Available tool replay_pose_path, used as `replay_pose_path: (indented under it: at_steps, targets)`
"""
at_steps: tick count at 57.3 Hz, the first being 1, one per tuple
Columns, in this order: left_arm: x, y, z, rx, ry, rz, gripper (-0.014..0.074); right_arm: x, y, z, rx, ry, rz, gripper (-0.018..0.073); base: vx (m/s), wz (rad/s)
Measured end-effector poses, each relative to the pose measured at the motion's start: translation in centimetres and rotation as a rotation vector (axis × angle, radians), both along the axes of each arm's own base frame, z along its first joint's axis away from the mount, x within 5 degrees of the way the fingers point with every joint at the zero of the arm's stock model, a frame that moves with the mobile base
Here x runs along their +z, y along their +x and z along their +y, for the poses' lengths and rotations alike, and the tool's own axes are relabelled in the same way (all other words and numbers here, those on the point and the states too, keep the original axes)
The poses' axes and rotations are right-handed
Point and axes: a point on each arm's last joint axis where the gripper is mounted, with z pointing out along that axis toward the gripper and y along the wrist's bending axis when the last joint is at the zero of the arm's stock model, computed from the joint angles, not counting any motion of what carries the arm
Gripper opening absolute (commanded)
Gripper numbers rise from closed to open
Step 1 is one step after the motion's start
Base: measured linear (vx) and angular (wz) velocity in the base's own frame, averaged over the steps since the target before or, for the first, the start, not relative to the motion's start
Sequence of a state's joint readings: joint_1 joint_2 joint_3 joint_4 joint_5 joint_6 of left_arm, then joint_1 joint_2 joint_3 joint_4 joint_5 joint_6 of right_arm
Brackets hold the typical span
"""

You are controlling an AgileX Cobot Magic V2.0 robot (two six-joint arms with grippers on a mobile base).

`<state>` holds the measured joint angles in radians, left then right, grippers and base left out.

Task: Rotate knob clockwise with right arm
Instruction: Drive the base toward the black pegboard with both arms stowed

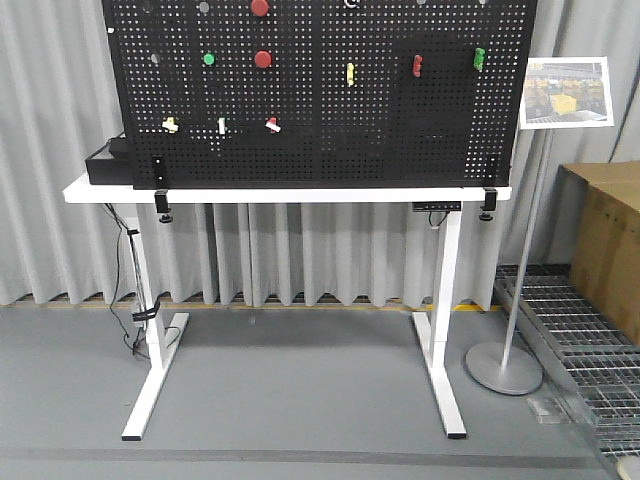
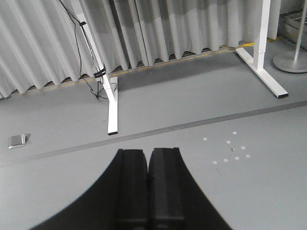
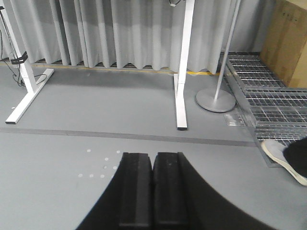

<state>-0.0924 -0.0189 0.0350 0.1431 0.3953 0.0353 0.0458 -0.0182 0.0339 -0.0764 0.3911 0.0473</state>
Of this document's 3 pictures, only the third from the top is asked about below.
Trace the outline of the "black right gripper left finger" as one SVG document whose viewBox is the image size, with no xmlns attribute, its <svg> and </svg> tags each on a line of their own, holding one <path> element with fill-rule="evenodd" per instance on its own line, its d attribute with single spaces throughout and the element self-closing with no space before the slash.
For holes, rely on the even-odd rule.
<svg viewBox="0 0 307 230">
<path fill-rule="evenodd" d="M 152 167 L 148 154 L 124 152 L 105 191 L 79 230 L 150 230 Z"/>
</svg>

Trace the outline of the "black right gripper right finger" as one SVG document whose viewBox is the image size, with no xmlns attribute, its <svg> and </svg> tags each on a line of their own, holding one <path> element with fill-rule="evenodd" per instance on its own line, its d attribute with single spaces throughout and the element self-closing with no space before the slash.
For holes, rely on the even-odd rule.
<svg viewBox="0 0 307 230">
<path fill-rule="evenodd" d="M 219 194 L 182 152 L 159 152 L 153 166 L 155 230 L 270 230 Z"/>
</svg>

